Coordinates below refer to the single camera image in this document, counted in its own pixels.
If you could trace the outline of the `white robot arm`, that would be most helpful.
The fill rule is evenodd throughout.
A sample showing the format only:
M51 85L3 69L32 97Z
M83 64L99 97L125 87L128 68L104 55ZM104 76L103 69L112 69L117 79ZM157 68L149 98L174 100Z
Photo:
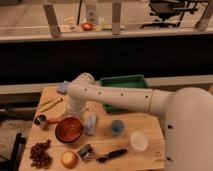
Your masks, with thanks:
M165 171L213 171L213 94L197 87L175 92L103 87L82 73L67 88L66 112L80 114L88 101L165 117Z

